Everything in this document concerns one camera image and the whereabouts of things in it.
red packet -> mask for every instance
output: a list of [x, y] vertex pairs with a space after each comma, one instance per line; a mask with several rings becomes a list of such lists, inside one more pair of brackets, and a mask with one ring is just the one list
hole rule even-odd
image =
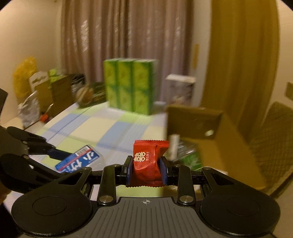
[[168, 141], [136, 140], [133, 145], [133, 172], [131, 187], [163, 186], [158, 165], [159, 158], [169, 148]]

yellow plastic bag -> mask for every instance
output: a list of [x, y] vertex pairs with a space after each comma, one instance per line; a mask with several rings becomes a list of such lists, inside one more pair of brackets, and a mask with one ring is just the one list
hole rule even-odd
[[36, 59], [34, 57], [26, 58], [14, 71], [13, 87], [18, 104], [31, 95], [30, 84], [28, 79], [37, 72]]

wall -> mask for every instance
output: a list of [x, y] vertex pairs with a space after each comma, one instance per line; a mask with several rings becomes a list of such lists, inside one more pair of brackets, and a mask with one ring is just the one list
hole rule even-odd
[[293, 108], [293, 101], [285, 96], [287, 82], [293, 82], [293, 11], [277, 0], [280, 24], [279, 65], [270, 104], [279, 101]]
[[[211, 0], [194, 0], [192, 54], [189, 75], [196, 77], [192, 105], [198, 107], [205, 85], [211, 30]], [[197, 67], [192, 68], [194, 44], [199, 44]]]
[[0, 88], [9, 93], [1, 124], [17, 116], [12, 83], [17, 65], [28, 56], [36, 58], [38, 70], [60, 63], [56, 35], [61, 4], [61, 0], [12, 0], [0, 11]]

barcode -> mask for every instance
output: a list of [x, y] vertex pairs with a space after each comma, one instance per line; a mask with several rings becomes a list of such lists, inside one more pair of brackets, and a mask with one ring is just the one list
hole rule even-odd
[[90, 149], [90, 147], [88, 147], [87, 145], [83, 148], [81, 148], [79, 151], [76, 151], [75, 154], [77, 156], [83, 155], [85, 154], [88, 150]]

brown curtain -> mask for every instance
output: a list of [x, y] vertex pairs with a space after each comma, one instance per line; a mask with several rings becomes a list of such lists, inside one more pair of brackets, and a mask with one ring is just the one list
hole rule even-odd
[[186, 74], [192, 0], [66, 0], [62, 7], [62, 64], [88, 82], [103, 81], [103, 60], [159, 60], [157, 99], [170, 74]]
[[212, 0], [210, 54], [202, 106], [224, 110], [248, 142], [265, 115], [278, 51], [275, 0]]

